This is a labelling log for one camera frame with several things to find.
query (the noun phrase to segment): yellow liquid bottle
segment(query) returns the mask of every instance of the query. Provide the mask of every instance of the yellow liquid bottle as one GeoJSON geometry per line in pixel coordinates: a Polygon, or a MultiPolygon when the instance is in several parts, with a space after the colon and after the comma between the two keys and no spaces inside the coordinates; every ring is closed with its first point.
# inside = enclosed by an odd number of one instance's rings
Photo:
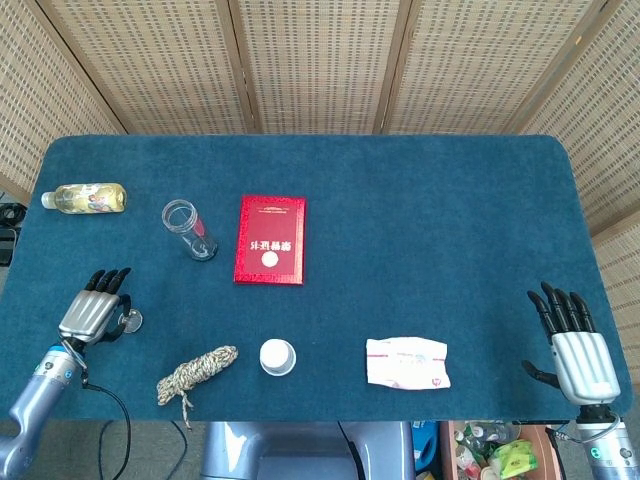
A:
{"type": "Polygon", "coordinates": [[[42,194],[44,208],[63,213],[122,212],[127,205],[127,192],[117,183],[85,183],[62,185],[55,192],[42,194]]]}

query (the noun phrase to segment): book cover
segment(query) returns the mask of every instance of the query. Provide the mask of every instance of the book cover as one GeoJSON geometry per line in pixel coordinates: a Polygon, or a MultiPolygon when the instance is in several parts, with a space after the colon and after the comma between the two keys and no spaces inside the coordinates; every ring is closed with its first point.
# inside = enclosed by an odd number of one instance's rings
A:
{"type": "Polygon", "coordinates": [[[307,201],[245,195],[233,281],[302,285],[307,201]]]}

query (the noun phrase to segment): white tissue package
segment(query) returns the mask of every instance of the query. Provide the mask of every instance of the white tissue package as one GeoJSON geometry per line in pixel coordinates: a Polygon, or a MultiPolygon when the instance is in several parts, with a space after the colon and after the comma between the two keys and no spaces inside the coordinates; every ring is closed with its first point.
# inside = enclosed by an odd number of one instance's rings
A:
{"type": "Polygon", "coordinates": [[[402,390],[449,388],[447,344],[420,337],[367,340],[367,381],[402,390]]]}

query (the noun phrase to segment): clear glass cup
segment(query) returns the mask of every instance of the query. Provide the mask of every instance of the clear glass cup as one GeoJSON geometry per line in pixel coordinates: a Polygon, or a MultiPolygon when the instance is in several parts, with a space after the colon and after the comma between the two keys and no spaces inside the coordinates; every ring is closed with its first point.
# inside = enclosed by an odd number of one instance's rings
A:
{"type": "Polygon", "coordinates": [[[194,260],[205,261],[213,258],[218,244],[207,232],[196,207],[186,200],[173,200],[162,210],[165,227],[178,235],[189,255],[194,260]]]}

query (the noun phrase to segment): woven panel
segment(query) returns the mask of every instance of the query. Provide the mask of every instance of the woven panel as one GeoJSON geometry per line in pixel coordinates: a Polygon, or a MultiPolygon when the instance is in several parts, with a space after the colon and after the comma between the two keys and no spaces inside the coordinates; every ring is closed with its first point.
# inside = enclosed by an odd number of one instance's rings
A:
{"type": "Polygon", "coordinates": [[[571,157],[592,229],[640,202],[640,8],[628,0],[534,115],[571,157]]]}
{"type": "Polygon", "coordinates": [[[241,0],[267,133],[371,133],[398,0],[241,0]]]}
{"type": "Polygon", "coordinates": [[[501,132],[590,3],[424,1],[388,131],[501,132]]]}
{"type": "Polygon", "coordinates": [[[640,384],[640,225],[596,248],[634,384],[640,384]]]}
{"type": "Polygon", "coordinates": [[[28,197],[53,139],[118,130],[22,0],[0,1],[0,58],[0,174],[28,197]]]}
{"type": "Polygon", "coordinates": [[[132,133],[245,131],[214,0],[43,3],[132,133]]]}

